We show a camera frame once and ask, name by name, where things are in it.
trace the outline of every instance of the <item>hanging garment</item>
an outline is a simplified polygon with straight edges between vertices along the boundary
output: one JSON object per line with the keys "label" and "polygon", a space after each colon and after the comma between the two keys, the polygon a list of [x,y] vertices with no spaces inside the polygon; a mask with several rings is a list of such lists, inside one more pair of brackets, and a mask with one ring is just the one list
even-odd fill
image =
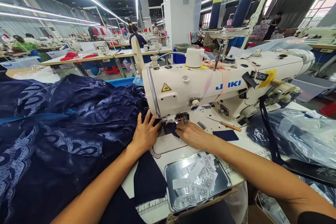
{"label": "hanging garment", "polygon": [[148,107],[143,87],[77,75],[1,82],[0,92],[5,224],[50,223],[132,140]]}

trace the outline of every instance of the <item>green fabric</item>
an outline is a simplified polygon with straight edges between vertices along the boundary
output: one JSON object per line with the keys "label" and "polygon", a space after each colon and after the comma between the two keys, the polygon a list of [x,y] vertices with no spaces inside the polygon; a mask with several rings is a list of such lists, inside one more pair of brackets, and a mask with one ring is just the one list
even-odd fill
{"label": "green fabric", "polygon": [[24,42],[24,43],[15,42],[13,44],[13,47],[18,47],[23,51],[32,51],[32,50],[35,50],[37,48],[37,45],[33,44],[31,42]]}

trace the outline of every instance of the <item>forearm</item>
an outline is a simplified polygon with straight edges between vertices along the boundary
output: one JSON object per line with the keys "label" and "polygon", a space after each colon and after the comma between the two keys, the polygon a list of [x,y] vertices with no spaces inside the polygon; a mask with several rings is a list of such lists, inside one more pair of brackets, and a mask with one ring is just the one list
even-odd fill
{"label": "forearm", "polygon": [[53,220],[52,224],[99,223],[113,194],[140,156],[141,153],[130,144]]}

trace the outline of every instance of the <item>white table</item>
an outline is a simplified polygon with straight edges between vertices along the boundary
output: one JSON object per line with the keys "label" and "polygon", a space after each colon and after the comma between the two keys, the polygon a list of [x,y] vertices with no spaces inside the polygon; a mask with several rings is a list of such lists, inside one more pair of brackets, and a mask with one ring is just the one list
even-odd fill
{"label": "white table", "polygon": [[[303,106],[301,106],[301,105],[299,105],[295,102],[292,102],[291,104],[289,104],[287,108],[297,109],[297,110],[301,110],[301,111],[308,111],[307,108],[305,108],[305,107],[303,107]],[[212,117],[218,115],[218,113],[216,112],[216,110],[214,108],[210,108],[210,109],[203,110],[203,111],[204,111],[203,113],[201,111],[200,112],[193,112],[193,114],[198,113],[198,115],[191,116],[190,120],[194,123],[196,123],[200,120],[207,127],[207,129],[209,129],[209,131],[208,131],[209,133],[212,132],[212,130],[210,130],[211,128],[214,129],[214,130],[220,130],[218,128],[218,127],[220,127],[222,130],[226,130],[226,128],[224,126],[206,118],[206,116],[209,116],[209,114],[212,114]],[[247,126],[244,126],[241,129],[242,129],[241,132],[235,131],[235,133],[239,137],[239,140],[232,141],[230,143],[271,160],[270,151],[268,151],[264,147],[259,146],[256,143],[252,142],[252,140],[247,137],[247,135],[246,135]],[[171,140],[173,140],[173,138],[175,138],[175,137],[172,134],[169,134],[169,135],[166,135],[165,140],[166,141],[171,141]],[[159,159],[154,158],[154,160],[156,161],[159,169],[161,170],[161,172],[163,174],[165,166],[167,164],[172,163],[172,162],[174,162],[178,159],[181,159],[183,157],[186,157],[188,155],[198,153],[198,152],[200,152],[200,151],[196,150],[194,148],[191,148],[189,146],[185,146],[185,147],[182,147],[182,148],[164,153],[164,154],[161,155],[161,157]],[[237,173],[237,171],[234,168],[232,168],[229,164],[227,164],[223,160],[221,160],[221,163],[222,163],[223,167],[225,168],[226,173],[230,177],[230,180],[231,180],[233,186],[237,186],[240,183],[242,183],[243,181],[245,181],[245,179],[239,173]],[[138,165],[138,163],[136,163],[134,165],[134,167],[131,169],[131,171],[129,172],[129,174],[127,175],[127,177],[125,178],[125,180],[121,184],[124,191],[126,192],[126,194],[128,195],[129,198],[134,197],[134,183],[133,183],[133,181],[134,181],[134,173],[137,169],[137,165]],[[157,200],[154,200],[154,201],[151,201],[151,202],[147,202],[147,203],[145,203],[141,206],[138,206],[137,210],[138,210],[141,218],[148,224],[149,223],[155,223],[155,222],[157,222],[159,220],[162,220],[162,219],[166,219],[167,216],[170,214],[170,210],[168,208],[167,196],[163,199],[157,199]]]}
{"label": "white table", "polygon": [[[172,52],[172,51],[173,51],[173,49],[171,47],[166,47],[166,46],[162,47],[161,50],[155,50],[155,51],[144,51],[143,48],[141,49],[142,55],[162,54],[162,53],[169,53],[169,52]],[[134,67],[136,66],[135,63],[134,63],[134,60],[133,60],[134,54],[133,54],[132,49],[121,50],[120,52],[117,51],[117,50],[110,50],[110,53],[108,53],[108,55],[97,56],[97,57],[84,59],[83,57],[87,56],[87,55],[90,55],[90,53],[83,54],[79,58],[70,59],[68,61],[61,61],[61,59],[64,58],[64,56],[65,56],[64,55],[64,56],[61,56],[61,57],[58,57],[58,58],[54,58],[52,60],[44,61],[44,62],[40,63],[40,65],[61,65],[61,64],[64,64],[64,63],[74,63],[74,65],[80,71],[80,73],[83,74],[84,76],[87,76],[86,71],[81,67],[79,62],[106,60],[106,59],[114,58],[115,63],[117,64],[117,67],[119,69],[119,72],[120,72],[121,76],[123,76],[123,77],[124,77],[123,69],[121,67],[119,58],[130,57],[132,65]]]}

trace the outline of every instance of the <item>screwdriver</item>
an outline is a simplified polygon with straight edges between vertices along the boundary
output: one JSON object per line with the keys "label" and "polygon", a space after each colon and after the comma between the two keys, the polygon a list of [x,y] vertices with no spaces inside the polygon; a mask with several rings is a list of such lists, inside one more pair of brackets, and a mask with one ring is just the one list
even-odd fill
{"label": "screwdriver", "polygon": [[241,128],[237,128],[237,127],[235,127],[235,126],[233,126],[233,125],[231,125],[231,124],[227,124],[226,122],[220,122],[220,121],[216,121],[216,122],[220,123],[220,124],[223,125],[223,126],[226,126],[226,127],[230,128],[230,129],[234,129],[234,130],[236,130],[236,131],[238,131],[238,132],[241,132],[241,131],[242,131]]}

